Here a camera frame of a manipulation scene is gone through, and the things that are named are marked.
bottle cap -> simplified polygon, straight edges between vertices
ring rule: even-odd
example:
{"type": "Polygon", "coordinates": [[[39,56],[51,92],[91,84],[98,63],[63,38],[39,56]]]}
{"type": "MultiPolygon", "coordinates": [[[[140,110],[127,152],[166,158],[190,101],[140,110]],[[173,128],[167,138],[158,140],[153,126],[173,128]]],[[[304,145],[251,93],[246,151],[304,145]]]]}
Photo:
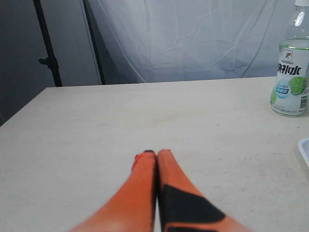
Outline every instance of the bottle cap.
{"type": "Polygon", "coordinates": [[[309,0],[295,0],[295,6],[309,6],[309,0]]]}

water bottle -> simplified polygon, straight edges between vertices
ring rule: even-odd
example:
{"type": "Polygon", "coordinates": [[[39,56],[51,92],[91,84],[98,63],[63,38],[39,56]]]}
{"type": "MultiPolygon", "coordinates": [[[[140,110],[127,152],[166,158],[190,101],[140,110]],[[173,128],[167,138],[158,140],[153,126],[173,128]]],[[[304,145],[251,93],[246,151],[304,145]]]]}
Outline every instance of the water bottle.
{"type": "Polygon", "coordinates": [[[299,116],[308,107],[309,0],[295,1],[295,13],[279,50],[278,74],[270,105],[280,115],[299,116]]]}

white tray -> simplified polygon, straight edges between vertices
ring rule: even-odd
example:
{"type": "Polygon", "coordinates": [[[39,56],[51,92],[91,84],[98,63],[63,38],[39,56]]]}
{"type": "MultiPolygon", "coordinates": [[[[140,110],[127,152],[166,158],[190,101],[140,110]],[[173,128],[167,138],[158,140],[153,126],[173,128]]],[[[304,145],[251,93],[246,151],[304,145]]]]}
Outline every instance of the white tray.
{"type": "Polygon", "coordinates": [[[309,138],[300,140],[298,142],[298,149],[309,167],[309,138]]]}

bottle label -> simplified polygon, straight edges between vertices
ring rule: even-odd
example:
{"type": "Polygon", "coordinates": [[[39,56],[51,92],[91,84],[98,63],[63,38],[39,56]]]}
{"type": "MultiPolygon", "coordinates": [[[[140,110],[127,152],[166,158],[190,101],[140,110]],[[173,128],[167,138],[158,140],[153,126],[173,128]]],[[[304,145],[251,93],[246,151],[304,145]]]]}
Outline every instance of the bottle label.
{"type": "Polygon", "coordinates": [[[283,115],[297,116],[308,106],[309,51],[281,47],[271,108],[283,115]]]}

white table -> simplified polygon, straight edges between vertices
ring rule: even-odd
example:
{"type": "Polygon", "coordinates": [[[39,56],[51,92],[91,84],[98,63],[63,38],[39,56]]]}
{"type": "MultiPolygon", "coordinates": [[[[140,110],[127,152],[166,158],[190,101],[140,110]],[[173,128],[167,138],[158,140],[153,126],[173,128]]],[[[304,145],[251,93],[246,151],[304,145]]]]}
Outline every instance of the white table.
{"type": "Polygon", "coordinates": [[[166,147],[245,225],[308,232],[309,169],[297,142],[309,116],[273,113],[274,81],[47,88],[0,128],[0,230],[67,230],[118,190],[135,154],[166,147]]]}

